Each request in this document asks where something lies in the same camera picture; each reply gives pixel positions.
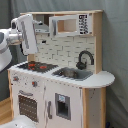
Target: toy stove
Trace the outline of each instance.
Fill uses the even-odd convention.
[[[41,72],[41,73],[47,72],[55,67],[58,67],[58,66],[52,65],[52,64],[35,62],[35,61],[31,61],[29,63],[25,63],[23,65],[18,66],[18,68]]]
[[[40,63],[31,61],[16,68],[32,71],[30,73],[11,71],[11,85],[14,102],[14,116],[26,115],[35,124],[37,128],[42,127],[44,124],[42,119],[43,114],[39,114],[40,110],[44,110],[44,91],[45,84],[44,79],[33,74],[45,73],[51,69],[58,67],[57,65]]]

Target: toy sink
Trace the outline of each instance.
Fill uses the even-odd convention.
[[[82,81],[82,80],[87,79],[91,75],[93,75],[93,73],[90,71],[65,67],[65,68],[61,68],[61,69],[55,71],[52,75],[55,75],[57,77]]]

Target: oven window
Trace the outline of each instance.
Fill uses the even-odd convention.
[[[25,115],[32,121],[38,122],[37,102],[35,100],[19,95],[19,111],[20,115]]]

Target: floor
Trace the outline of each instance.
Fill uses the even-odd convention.
[[[12,120],[10,98],[0,102],[0,125]]]

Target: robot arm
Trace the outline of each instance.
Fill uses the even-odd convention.
[[[11,122],[0,125],[0,128],[36,128],[32,120],[24,115],[14,118]]]
[[[33,16],[26,14],[13,19],[11,29],[0,30],[0,73],[12,65],[12,55],[9,45],[22,43],[24,55],[37,53],[34,23]]]

